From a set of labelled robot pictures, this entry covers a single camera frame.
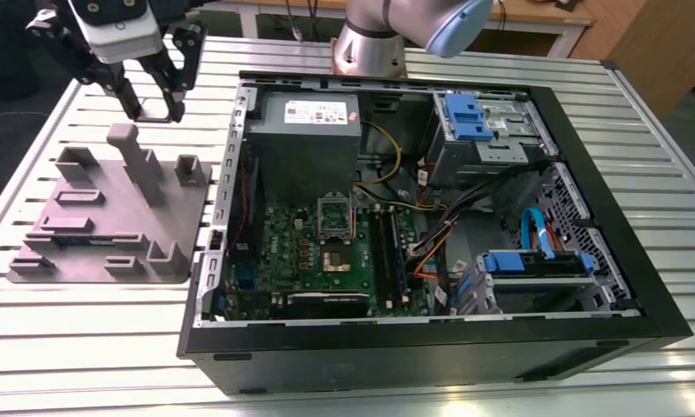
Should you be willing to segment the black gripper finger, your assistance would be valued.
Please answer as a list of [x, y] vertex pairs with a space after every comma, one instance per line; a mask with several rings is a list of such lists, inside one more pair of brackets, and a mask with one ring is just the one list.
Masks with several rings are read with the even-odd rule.
[[190, 23], [172, 32], [172, 43], [184, 58], [184, 65], [177, 68], [168, 53], [168, 67], [164, 72], [146, 72], [162, 92], [162, 101], [168, 114], [165, 117], [144, 116], [145, 122], [178, 122], [184, 116], [184, 96], [196, 86], [201, 63], [206, 29], [200, 23]]
[[102, 63], [77, 36], [72, 14], [58, 8], [41, 9], [25, 31], [38, 41], [50, 57], [81, 85], [98, 84], [108, 96], [116, 97], [130, 120], [141, 116], [141, 104], [121, 63]]

